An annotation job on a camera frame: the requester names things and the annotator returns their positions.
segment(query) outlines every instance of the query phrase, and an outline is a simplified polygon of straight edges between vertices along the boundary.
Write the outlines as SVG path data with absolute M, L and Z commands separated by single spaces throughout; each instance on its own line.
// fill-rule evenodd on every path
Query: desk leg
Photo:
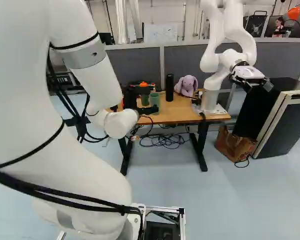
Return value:
M 207 133 L 208 133 L 208 129 L 209 129 L 209 122 L 207 121 L 202 121 L 201 123 L 199 123 L 198 125 L 198 133 L 199 133 L 199 137 L 198 140 L 196 138 L 196 135 L 194 133 L 190 133 L 190 139 L 192 142 L 192 145 L 194 147 L 199 165 L 200 165 L 200 169 L 202 172 L 207 172 L 208 171 L 208 167 L 206 164 L 206 160 L 205 157 L 203 155 L 203 150 L 205 147 L 205 143 L 206 143 L 206 137 L 207 137 Z
M 122 175 L 126 176 L 128 167 L 129 167 L 129 163 L 130 163 L 133 142 L 129 139 L 128 143 L 126 143 L 126 139 L 124 137 L 121 139 L 118 139 L 118 141 L 119 141 L 120 149 L 121 149 L 121 152 L 123 155 L 120 173 Z

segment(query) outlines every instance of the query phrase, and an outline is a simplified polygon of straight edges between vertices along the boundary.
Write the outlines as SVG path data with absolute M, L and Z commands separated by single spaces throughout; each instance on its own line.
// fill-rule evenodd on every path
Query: gray partition wall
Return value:
M 300 76 L 300 42 L 257 42 L 255 67 L 269 78 Z
M 106 52 L 120 84 L 142 80 L 161 85 L 159 47 L 115 49 Z
M 200 59 L 207 45 L 168 46 L 164 48 L 164 68 L 166 74 L 174 74 L 175 81 L 185 75 L 193 75 L 203 87 L 206 78 L 211 73 L 200 70 Z M 241 52 L 236 43 L 223 43 L 216 53 L 226 49 L 235 49 Z M 255 67 L 269 78 L 300 76 L 300 42 L 257 42 L 257 61 Z M 225 80 L 221 89 L 230 89 L 231 82 Z
M 164 74 L 174 74 L 175 82 L 185 75 L 193 75 L 198 79 L 199 88 L 203 88 L 205 79 L 213 74 L 202 72 L 200 69 L 200 60 L 207 46 L 207 44 L 202 44 L 164 47 Z M 215 52 L 222 53 L 226 49 L 242 52 L 237 43 L 223 43 Z M 225 80 L 221 89 L 230 89 L 231 85 L 231 82 Z

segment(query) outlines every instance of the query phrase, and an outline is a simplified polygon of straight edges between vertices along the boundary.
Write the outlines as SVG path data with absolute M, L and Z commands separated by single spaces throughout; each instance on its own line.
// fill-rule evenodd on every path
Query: black thermos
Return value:
M 172 102 L 174 100 L 174 75 L 168 74 L 165 78 L 165 100 Z

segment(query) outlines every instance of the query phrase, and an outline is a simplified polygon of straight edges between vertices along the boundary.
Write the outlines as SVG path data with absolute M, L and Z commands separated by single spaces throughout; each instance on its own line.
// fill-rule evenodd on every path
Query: person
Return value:
M 275 32 L 281 31 L 284 27 L 285 27 L 285 20 L 282 16 L 280 16 L 275 20 L 275 30 L 274 33 L 272 34 L 272 37 L 282 38 L 282 34 L 275 34 Z

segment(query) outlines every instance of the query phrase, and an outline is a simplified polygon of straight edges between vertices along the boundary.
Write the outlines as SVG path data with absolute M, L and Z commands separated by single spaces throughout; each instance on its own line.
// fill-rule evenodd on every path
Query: green cup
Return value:
M 150 93 L 150 104 L 151 106 L 157 105 L 159 108 L 158 112 L 153 113 L 153 115 L 158 115 L 160 112 L 160 94 L 157 92 Z
M 149 105 L 149 95 L 141 95 L 141 104 L 142 106 L 148 106 Z

